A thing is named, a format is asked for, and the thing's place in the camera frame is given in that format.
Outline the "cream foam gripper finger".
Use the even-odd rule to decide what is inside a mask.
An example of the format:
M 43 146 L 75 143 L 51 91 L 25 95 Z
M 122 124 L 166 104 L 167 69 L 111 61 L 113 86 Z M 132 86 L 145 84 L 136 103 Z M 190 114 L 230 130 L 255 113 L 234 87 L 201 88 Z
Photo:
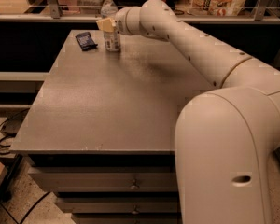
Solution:
M 103 18 L 96 21 L 98 28 L 103 32 L 114 32 L 116 29 L 115 20 L 112 18 Z

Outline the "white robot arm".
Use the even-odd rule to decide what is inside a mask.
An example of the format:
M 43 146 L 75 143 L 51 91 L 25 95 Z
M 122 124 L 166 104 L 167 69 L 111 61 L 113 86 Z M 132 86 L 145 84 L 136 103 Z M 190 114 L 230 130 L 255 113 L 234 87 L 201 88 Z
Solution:
M 267 162 L 280 148 L 280 72 L 186 24 L 161 0 L 97 25 L 170 42 L 213 86 L 175 126 L 183 224 L 273 224 Z

